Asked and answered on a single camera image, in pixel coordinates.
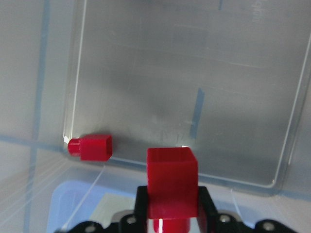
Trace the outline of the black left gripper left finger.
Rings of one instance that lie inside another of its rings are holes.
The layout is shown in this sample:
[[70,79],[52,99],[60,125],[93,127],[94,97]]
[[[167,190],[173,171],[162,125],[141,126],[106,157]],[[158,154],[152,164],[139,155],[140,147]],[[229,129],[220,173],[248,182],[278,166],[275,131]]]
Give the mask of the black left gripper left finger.
[[147,218],[148,217],[148,188],[147,186],[139,186],[136,193],[135,202],[135,216],[137,218]]

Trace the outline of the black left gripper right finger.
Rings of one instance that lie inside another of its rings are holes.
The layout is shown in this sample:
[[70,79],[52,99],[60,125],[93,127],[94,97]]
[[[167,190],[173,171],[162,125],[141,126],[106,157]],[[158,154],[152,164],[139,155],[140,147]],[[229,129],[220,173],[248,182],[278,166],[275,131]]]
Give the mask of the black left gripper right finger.
[[205,186],[198,187],[198,216],[199,217],[216,217],[218,211],[214,202]]

